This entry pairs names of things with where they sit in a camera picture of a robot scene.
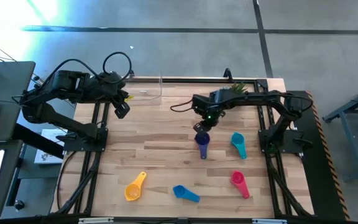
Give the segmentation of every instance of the wooden tabletop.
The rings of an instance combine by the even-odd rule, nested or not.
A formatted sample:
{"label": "wooden tabletop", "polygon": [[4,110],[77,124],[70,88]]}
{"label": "wooden tabletop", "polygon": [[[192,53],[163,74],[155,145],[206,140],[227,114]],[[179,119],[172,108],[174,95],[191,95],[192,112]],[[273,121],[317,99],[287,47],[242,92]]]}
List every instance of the wooden tabletop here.
{"label": "wooden tabletop", "polygon": [[[131,106],[124,119],[117,119],[109,110],[109,136],[102,153],[94,195],[92,216],[110,217],[219,217],[272,218],[272,198],[264,155],[260,153],[257,131],[260,129],[256,106],[242,106],[226,111],[209,135],[208,158],[200,159],[194,143],[193,125],[201,121],[193,110],[170,111],[171,105],[189,101],[193,94],[209,95],[225,84],[163,83],[159,105]],[[283,79],[268,79],[269,90],[285,91]],[[127,84],[129,92],[156,84]],[[94,105],[77,105],[75,119],[90,123]],[[99,112],[99,121],[103,106]],[[230,143],[234,131],[244,135],[247,159],[241,159]],[[84,153],[69,161],[59,189],[61,204],[73,193],[80,178]],[[283,154],[288,188],[304,208],[313,213],[303,164],[291,154]],[[232,171],[241,171],[246,178],[250,198],[243,199],[230,183]],[[124,189],[140,172],[147,177],[141,197],[127,202]],[[201,199],[199,203],[178,199],[172,187],[184,185]],[[85,189],[83,208],[88,188]],[[281,191],[280,208],[284,211]],[[52,211],[56,210],[56,200]]]}

